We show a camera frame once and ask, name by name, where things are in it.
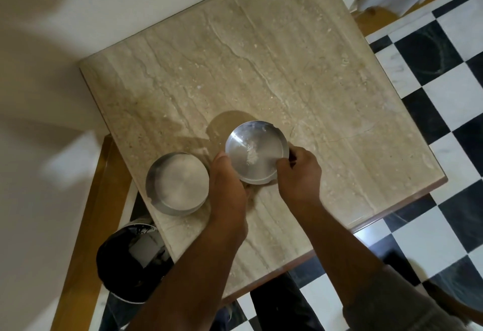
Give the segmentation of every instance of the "wooden baseboard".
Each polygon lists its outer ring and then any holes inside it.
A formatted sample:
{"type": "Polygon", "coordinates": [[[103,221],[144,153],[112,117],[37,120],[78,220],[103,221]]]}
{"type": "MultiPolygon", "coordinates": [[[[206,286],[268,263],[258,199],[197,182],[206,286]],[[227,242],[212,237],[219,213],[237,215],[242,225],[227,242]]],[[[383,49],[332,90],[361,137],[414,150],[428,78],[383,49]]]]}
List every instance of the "wooden baseboard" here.
{"type": "Polygon", "coordinates": [[[131,175],[106,136],[51,331],[88,331],[100,292],[96,254],[119,225],[131,175]]]}
{"type": "MultiPolygon", "coordinates": [[[[432,1],[435,0],[425,0],[421,4],[413,5],[402,17],[431,3],[432,1]]],[[[352,16],[354,17],[355,22],[359,26],[359,29],[364,37],[402,18],[382,7],[371,7],[363,12],[355,11],[352,12],[352,16]]]]}

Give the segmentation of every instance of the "marble table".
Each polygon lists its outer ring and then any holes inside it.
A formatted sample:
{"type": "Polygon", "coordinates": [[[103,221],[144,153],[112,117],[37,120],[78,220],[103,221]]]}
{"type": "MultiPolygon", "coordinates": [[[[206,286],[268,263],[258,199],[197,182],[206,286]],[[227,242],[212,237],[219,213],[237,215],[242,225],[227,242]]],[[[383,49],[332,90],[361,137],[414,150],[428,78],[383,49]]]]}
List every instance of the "marble table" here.
{"type": "MultiPolygon", "coordinates": [[[[245,121],[269,121],[316,154],[323,203],[352,230],[446,182],[342,0],[205,0],[81,71],[175,261],[209,205],[182,218],[156,211],[146,173],[173,151],[209,165],[245,121]]],[[[257,188],[248,225],[226,301],[313,255],[276,185],[257,188]]]]}

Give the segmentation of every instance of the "rolled-up sleeve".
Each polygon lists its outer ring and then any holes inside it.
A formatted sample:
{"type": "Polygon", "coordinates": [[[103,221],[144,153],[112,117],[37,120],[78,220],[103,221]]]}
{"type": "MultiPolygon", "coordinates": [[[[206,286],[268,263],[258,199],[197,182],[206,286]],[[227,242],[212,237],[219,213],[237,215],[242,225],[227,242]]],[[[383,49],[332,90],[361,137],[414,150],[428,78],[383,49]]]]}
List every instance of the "rolled-up sleeve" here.
{"type": "Polygon", "coordinates": [[[466,330],[459,319],[419,293],[390,266],[374,276],[343,314],[353,331],[466,330]]]}

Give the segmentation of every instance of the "stainless steel bowl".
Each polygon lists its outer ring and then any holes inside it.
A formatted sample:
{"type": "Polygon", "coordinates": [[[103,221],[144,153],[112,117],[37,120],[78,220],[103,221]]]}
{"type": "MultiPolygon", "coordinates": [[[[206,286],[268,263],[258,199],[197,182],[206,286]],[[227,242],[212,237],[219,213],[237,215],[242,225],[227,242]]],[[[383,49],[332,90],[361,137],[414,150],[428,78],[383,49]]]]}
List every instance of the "stainless steel bowl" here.
{"type": "Polygon", "coordinates": [[[280,129],[266,121],[248,121],[232,131],[225,152],[240,180],[254,185],[277,178],[276,162],[288,158],[287,139],[280,129]]]}
{"type": "Polygon", "coordinates": [[[174,152],[158,158],[146,176],[146,194],[160,212],[183,216],[199,209],[208,197],[208,171],[189,153],[174,152]]]}

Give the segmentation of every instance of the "empty metal bowl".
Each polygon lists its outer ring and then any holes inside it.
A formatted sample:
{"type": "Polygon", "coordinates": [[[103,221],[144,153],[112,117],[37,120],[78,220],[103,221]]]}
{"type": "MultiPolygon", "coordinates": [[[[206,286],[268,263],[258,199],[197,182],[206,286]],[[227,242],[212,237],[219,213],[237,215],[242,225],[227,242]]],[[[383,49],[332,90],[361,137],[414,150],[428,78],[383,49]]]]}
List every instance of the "empty metal bowl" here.
{"type": "Polygon", "coordinates": [[[288,158],[287,139],[266,121],[249,121],[238,126],[226,140],[225,152],[240,180],[254,185],[277,178],[276,162],[288,158]]]}
{"type": "Polygon", "coordinates": [[[169,153],[148,170],[146,194],[160,212],[188,215],[205,202],[209,180],[208,171],[198,158],[189,153],[169,153]]]}

